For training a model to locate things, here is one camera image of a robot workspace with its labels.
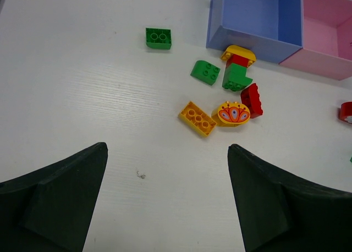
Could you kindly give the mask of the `yellow printed round lego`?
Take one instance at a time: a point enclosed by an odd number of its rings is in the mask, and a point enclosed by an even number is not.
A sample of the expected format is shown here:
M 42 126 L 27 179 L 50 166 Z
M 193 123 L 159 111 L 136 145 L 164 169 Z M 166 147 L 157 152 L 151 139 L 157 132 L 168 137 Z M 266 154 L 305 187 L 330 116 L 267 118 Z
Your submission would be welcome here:
M 225 102 L 211 113 L 211 118 L 219 127 L 237 127 L 250 120 L 250 110 L 238 102 Z

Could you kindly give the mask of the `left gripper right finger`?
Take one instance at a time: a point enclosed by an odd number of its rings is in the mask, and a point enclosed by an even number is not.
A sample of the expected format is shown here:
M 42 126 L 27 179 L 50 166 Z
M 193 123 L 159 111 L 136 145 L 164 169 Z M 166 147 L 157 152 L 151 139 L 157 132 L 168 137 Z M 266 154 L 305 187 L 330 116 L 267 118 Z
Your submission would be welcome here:
M 246 251 L 351 251 L 351 193 L 228 148 L 228 168 Z

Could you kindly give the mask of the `large blue container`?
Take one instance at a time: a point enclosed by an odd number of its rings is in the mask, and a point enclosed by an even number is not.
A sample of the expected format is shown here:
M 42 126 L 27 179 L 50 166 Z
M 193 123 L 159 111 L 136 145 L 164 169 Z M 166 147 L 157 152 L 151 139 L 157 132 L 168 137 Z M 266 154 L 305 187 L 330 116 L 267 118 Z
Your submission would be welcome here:
M 237 45 L 279 64 L 303 46 L 303 0 L 210 0 L 207 48 Z

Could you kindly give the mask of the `red lego brick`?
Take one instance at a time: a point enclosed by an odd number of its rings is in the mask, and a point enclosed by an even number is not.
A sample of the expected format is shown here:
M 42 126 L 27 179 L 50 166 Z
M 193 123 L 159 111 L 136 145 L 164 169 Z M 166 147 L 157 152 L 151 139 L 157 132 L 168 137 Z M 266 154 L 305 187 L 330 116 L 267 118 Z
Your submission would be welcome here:
M 250 118 L 254 119 L 263 115 L 259 88 L 256 83 L 249 85 L 241 94 L 241 101 L 250 111 Z

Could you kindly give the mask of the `yellow flat lego brick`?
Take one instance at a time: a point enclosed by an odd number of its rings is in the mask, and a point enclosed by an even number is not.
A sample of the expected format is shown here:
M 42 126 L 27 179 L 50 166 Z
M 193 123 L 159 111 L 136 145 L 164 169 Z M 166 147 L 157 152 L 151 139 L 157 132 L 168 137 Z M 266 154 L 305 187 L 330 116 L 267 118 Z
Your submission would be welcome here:
M 208 137 L 217 123 L 192 101 L 181 110 L 178 117 L 201 137 Z

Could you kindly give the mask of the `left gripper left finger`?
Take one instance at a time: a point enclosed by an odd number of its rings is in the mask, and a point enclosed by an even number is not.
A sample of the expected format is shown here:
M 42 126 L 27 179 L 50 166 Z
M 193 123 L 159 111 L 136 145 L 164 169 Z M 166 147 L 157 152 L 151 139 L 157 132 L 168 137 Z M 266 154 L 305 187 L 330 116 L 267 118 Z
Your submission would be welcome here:
M 74 155 L 1 183 L 1 251 L 82 251 L 108 148 Z

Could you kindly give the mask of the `pink container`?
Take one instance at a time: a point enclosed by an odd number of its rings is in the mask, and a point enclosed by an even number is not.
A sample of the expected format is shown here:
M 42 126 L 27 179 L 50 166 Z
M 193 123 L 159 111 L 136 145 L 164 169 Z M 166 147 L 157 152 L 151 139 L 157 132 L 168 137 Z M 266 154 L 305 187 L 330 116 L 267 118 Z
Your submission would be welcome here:
M 335 80 L 351 77 L 351 0 L 302 0 L 302 48 L 283 67 Z

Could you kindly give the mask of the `green curved lego brick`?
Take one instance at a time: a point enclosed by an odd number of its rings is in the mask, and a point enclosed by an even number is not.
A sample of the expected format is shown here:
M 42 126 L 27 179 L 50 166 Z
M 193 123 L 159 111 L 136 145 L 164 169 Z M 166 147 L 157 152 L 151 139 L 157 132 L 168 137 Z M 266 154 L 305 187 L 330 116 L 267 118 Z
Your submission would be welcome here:
M 204 60 L 196 61 L 190 75 L 202 81 L 203 83 L 212 86 L 219 75 L 220 68 Z

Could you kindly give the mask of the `yellow red green lego stack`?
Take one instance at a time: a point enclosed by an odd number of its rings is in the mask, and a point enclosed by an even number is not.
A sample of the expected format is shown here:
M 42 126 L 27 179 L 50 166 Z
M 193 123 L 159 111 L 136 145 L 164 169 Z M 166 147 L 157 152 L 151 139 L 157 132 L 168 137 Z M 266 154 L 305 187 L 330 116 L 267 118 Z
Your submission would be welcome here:
M 246 76 L 248 68 L 256 62 L 255 54 L 237 45 L 230 45 L 221 55 L 225 62 L 222 87 L 230 91 L 241 91 L 252 83 Z

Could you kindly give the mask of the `red round printed lego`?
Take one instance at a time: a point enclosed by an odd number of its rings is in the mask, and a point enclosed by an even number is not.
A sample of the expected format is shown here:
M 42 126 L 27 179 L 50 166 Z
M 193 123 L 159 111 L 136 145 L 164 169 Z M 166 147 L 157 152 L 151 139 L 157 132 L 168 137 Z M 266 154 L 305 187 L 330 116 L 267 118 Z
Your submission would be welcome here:
M 339 119 L 346 123 L 352 124 L 352 102 L 342 103 L 339 111 Z

